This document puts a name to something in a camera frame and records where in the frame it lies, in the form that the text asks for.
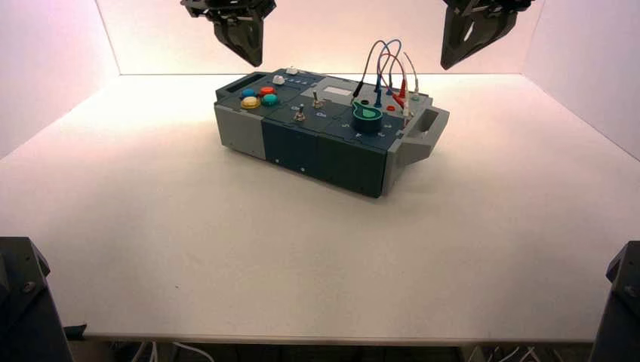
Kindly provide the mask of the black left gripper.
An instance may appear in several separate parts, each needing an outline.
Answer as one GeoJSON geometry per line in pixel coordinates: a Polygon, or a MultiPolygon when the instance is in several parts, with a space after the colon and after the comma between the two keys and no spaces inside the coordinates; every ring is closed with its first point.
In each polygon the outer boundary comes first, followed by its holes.
{"type": "Polygon", "coordinates": [[[275,8],[273,0],[182,0],[191,17],[205,17],[211,22],[238,19],[240,23],[241,58],[258,67],[263,62],[263,19],[275,8]]]}

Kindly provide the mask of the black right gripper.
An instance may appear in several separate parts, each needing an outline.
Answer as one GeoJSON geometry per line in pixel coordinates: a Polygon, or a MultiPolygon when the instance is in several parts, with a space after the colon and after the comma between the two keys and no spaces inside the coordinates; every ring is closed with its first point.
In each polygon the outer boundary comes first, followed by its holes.
{"type": "Polygon", "coordinates": [[[441,66],[447,70],[508,34],[531,0],[444,0],[441,66]]]}

